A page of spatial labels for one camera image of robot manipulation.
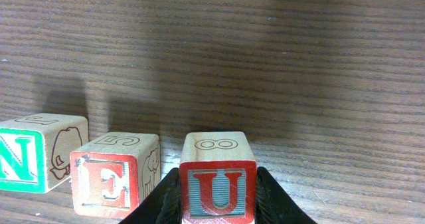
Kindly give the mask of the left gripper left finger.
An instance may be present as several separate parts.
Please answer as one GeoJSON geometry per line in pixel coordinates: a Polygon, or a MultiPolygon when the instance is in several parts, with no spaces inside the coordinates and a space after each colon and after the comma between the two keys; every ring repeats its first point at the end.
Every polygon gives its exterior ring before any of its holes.
{"type": "Polygon", "coordinates": [[[173,168],[120,224],[182,224],[179,169],[173,168]]]}

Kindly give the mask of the green N block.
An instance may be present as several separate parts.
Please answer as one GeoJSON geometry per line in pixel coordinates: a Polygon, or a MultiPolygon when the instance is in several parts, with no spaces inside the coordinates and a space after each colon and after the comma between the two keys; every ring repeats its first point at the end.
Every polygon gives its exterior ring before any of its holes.
{"type": "Polygon", "coordinates": [[[83,116],[39,113],[1,122],[1,190],[47,193],[70,177],[70,153],[88,143],[83,116]]]}

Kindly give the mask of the red U block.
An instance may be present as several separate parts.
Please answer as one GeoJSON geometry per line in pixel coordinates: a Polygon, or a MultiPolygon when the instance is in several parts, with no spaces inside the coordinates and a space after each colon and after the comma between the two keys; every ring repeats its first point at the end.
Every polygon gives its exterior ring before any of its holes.
{"type": "Polygon", "coordinates": [[[179,174],[183,223],[254,223],[257,163],[244,132],[186,135],[179,174]]]}

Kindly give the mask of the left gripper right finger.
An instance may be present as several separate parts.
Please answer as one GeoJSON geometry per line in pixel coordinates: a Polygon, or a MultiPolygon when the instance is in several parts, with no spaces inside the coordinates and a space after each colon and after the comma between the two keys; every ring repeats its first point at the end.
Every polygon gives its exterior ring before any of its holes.
{"type": "Polygon", "coordinates": [[[264,167],[256,174],[254,218],[255,224],[317,224],[264,167]]]}

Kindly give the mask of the red E block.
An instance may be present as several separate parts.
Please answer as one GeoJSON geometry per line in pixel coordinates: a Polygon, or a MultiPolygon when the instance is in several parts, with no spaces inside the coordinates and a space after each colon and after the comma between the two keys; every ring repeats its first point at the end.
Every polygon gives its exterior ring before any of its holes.
{"type": "Polygon", "coordinates": [[[123,219],[161,181],[157,134],[109,132],[70,153],[74,210],[123,219]]]}

